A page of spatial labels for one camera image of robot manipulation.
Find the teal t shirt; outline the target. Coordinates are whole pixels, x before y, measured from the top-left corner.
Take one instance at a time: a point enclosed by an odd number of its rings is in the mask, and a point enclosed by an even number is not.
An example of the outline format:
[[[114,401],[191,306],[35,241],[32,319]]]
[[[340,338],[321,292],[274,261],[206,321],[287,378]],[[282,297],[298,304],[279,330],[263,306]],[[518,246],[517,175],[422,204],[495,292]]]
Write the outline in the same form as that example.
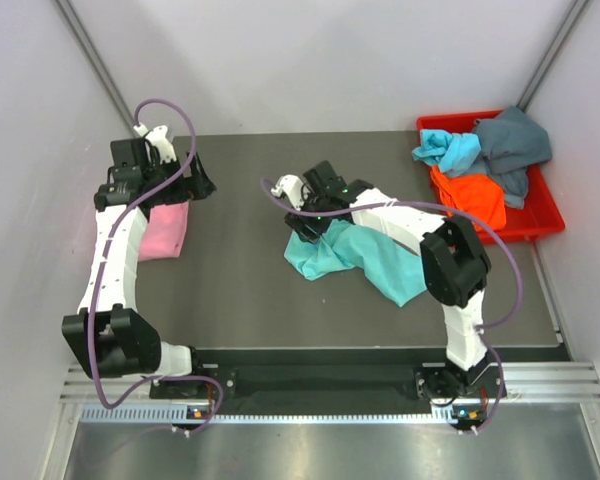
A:
[[[376,230],[334,220],[315,243],[291,234],[285,260],[309,281],[359,268],[386,298],[403,307],[427,290],[420,257]]]

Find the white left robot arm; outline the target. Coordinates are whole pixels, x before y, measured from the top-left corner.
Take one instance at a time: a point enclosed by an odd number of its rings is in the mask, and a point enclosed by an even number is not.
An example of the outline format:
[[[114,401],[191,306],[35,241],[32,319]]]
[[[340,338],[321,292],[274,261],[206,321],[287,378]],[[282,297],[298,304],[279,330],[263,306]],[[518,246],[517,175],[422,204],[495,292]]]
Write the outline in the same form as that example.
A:
[[[97,236],[87,289],[78,310],[62,321],[62,335],[84,372],[93,366],[103,378],[127,375],[172,376],[185,396],[206,387],[205,370],[195,365],[192,348],[171,345],[137,311],[137,266],[144,258],[141,243],[161,213],[175,210],[188,217],[191,201],[202,200],[216,189],[198,158],[190,175],[177,179],[132,211],[126,208],[181,167],[173,144],[156,131],[143,138],[110,144],[113,164],[106,183],[94,195]]]

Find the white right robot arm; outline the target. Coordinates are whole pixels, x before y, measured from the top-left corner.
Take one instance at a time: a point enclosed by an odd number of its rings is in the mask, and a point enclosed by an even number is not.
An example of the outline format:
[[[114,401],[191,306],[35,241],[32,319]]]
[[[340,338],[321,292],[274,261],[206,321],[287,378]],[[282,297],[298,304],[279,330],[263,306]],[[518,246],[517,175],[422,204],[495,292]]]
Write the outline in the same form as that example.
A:
[[[469,219],[402,207],[367,181],[346,182],[327,161],[280,177],[270,192],[291,205],[284,257],[305,279],[359,268],[398,306],[423,292],[441,304],[446,361],[422,379],[424,395],[467,396],[482,385],[488,349],[478,330],[491,264]]]

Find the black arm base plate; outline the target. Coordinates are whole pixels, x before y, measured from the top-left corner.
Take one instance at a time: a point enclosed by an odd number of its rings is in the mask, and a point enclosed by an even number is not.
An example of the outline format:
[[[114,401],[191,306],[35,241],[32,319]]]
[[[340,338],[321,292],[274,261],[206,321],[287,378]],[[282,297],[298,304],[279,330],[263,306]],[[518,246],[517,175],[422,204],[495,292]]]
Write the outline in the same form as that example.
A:
[[[211,365],[199,370],[218,381],[225,396],[251,398],[256,394],[279,397],[291,394],[300,400],[319,393],[395,394],[407,400],[444,398],[494,399],[504,396],[495,366],[481,366],[476,374],[463,374],[445,364],[374,365]]]

